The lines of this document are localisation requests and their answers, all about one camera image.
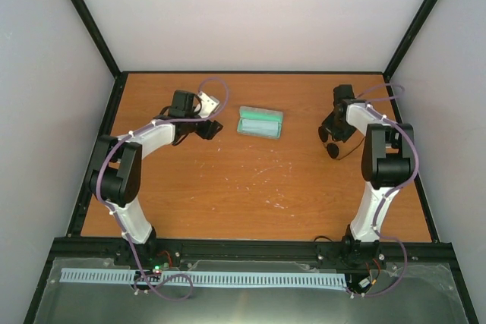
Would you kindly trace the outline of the black sunglasses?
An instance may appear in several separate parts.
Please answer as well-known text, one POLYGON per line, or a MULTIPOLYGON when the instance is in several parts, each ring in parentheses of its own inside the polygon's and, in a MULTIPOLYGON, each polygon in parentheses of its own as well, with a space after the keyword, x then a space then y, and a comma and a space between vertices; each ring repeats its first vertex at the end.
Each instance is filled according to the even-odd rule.
POLYGON ((364 138, 362 138, 358 145, 352 147, 347 152, 343 152, 340 149, 340 147, 338 146, 337 142, 331 142, 330 141, 330 135, 329 135, 329 133, 328 133, 328 131, 325 127, 320 126, 318 128, 318 135, 319 135, 321 143, 323 144, 323 146, 325 147, 325 149, 327 151, 328 156, 331 159, 338 160, 338 161, 345 159, 349 155, 353 154, 354 151, 356 151, 363 144, 363 142, 365 140, 364 138))

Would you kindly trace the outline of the grey leather glasses case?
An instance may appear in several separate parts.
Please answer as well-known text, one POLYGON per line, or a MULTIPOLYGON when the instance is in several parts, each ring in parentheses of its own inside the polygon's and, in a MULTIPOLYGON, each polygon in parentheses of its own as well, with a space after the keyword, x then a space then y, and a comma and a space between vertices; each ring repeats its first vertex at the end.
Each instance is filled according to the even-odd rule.
POLYGON ((283 112, 281 111, 241 106, 237 132, 249 136, 279 139, 282 123, 283 112))

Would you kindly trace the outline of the black aluminium frame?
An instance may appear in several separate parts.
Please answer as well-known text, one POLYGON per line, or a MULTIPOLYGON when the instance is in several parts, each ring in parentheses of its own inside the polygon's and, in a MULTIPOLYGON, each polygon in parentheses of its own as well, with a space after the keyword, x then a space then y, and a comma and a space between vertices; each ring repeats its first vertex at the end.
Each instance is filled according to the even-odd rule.
MULTIPOLYGON (((424 22, 427 20, 432 9, 438 0, 424 0, 414 16, 411 25, 407 29, 403 39, 400 41, 398 49, 394 52, 393 57, 383 73, 386 81, 389 81, 393 73, 399 66, 399 63, 405 57, 407 51, 413 43, 413 40, 418 35, 424 22)), ((109 102, 106 111, 103 115, 103 120, 100 125, 100 132, 108 132, 112 129, 115 121, 115 113, 118 111, 121 97, 128 79, 128 72, 120 71, 116 66, 111 52, 108 50, 105 40, 101 32, 95 25, 95 21, 86 6, 84 0, 71 0, 78 15, 87 27, 91 37, 93 38, 96 47, 101 51, 103 60, 109 66, 109 70, 115 77, 115 83, 109 97, 109 102)), ((473 307, 471 298, 465 285, 464 278, 460 271, 459 264, 456 259, 456 254, 453 247, 449 243, 440 241, 437 229, 432 218, 430 207, 425 196, 424 188, 420 178, 415 179, 415 187, 418 190, 418 197, 420 199, 421 207, 424 213, 425 221, 429 233, 432 238, 430 243, 411 243, 408 242, 406 247, 410 253, 417 253, 418 260, 424 263, 448 263, 452 270, 452 277, 456 291, 459 295, 460 306, 464 310, 467 322, 476 323, 478 321, 475 309, 473 307)), ((81 237, 80 228, 84 223, 87 214, 87 189, 81 188, 77 202, 74 206, 74 211, 71 221, 68 226, 67 233, 64 237, 56 238, 46 260, 45 267, 40 276, 39 283, 31 301, 29 310, 25 318, 26 323, 32 323, 35 318, 39 317, 41 304, 47 301, 46 288, 48 286, 48 274, 51 271, 52 265, 56 259, 67 258, 113 258, 121 262, 132 262, 130 254, 123 254, 121 249, 124 244, 119 238, 107 237, 81 237)), ((277 261, 284 261, 290 258, 296 258, 301 262, 317 261, 317 258, 312 256, 314 246, 311 243, 299 243, 297 241, 251 241, 251 240, 183 240, 183 245, 188 247, 192 253, 200 253, 204 257, 214 259, 216 261, 228 261, 231 258, 239 262, 266 262, 271 259, 277 261)))

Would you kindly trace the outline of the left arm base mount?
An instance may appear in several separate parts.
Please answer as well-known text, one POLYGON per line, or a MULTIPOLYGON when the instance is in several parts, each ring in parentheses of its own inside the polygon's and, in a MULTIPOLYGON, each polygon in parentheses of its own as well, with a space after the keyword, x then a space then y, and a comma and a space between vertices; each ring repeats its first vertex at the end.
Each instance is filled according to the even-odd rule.
MULTIPOLYGON (((145 269, 168 263, 170 268, 177 268, 181 261, 181 245, 175 241, 156 239, 148 244, 135 244, 138 259, 145 269)), ((134 254, 129 243, 122 239, 115 249, 115 264, 137 268, 134 254)))

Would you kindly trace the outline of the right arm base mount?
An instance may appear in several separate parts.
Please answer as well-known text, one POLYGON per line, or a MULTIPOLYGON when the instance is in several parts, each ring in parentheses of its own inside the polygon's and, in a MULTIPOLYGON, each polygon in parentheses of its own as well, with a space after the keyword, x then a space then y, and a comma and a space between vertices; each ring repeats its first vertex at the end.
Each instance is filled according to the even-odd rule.
POLYGON ((381 254, 379 241, 363 242, 345 236, 341 241, 316 241, 317 256, 324 263, 348 269, 361 269, 381 254))

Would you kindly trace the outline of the light blue cleaning cloth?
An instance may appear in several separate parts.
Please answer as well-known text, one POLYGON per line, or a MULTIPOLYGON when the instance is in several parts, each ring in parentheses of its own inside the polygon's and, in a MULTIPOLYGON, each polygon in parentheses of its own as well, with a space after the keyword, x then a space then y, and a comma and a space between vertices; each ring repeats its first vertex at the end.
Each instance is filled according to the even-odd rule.
POLYGON ((277 136, 279 134, 278 121, 243 119, 241 129, 245 133, 277 136))

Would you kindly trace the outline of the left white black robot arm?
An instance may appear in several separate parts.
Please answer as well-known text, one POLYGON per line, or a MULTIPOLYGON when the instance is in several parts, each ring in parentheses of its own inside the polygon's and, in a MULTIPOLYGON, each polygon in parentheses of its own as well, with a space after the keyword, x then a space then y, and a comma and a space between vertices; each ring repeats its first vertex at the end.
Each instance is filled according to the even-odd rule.
POLYGON ((142 161, 164 146, 177 146, 189 134, 203 140, 213 139, 222 125, 212 119, 222 103, 203 91, 177 90, 172 103, 150 122, 118 137, 103 134, 95 143, 85 184, 117 221, 122 237, 133 243, 132 257, 150 265, 158 256, 150 241, 154 227, 141 208, 142 161))

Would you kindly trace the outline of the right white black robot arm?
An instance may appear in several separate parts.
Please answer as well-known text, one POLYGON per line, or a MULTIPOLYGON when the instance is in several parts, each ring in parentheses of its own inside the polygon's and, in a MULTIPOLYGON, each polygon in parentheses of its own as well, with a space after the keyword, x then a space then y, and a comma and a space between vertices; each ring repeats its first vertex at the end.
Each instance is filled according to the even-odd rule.
POLYGON ((418 153, 410 124, 398 124, 360 99, 349 84, 333 89, 333 109, 318 128, 331 159, 339 158, 338 142, 355 133, 364 138, 361 175, 365 181, 358 212, 342 237, 341 257, 358 265, 379 255, 383 221, 390 205, 418 174, 418 153))

